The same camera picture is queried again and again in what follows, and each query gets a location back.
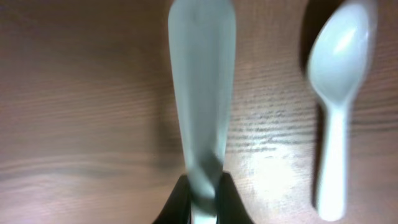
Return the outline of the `white plastic spoon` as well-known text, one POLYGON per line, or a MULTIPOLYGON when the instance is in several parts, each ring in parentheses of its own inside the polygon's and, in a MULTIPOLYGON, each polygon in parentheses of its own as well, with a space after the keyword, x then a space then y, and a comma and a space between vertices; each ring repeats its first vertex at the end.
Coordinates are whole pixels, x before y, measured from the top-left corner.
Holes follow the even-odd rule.
POLYGON ((307 77, 325 113, 315 209, 334 222, 348 197, 352 105, 369 72, 377 33, 375 1, 345 1, 325 22, 307 63, 307 77))

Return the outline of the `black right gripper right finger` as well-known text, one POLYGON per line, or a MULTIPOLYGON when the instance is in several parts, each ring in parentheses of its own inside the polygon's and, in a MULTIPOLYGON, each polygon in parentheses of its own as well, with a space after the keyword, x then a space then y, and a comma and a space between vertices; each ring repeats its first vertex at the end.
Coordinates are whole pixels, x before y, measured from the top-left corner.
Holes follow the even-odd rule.
POLYGON ((223 172, 216 191, 217 224, 254 224, 229 172, 223 172))

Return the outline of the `white plastic fork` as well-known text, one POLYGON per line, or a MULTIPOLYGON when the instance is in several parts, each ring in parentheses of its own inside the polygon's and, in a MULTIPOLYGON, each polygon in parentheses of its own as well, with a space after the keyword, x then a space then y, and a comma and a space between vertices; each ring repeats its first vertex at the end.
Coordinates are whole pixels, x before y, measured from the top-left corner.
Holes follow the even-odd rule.
POLYGON ((174 1, 169 49, 191 223, 217 223, 233 93, 236 15, 230 0, 174 1))

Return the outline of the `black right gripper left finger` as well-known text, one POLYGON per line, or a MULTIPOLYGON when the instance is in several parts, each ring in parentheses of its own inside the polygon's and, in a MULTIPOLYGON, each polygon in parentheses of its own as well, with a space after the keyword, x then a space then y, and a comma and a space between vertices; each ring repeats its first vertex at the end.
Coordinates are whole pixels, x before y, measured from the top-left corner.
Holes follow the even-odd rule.
POLYGON ((190 197, 187 175, 181 175, 153 224, 191 224, 190 197))

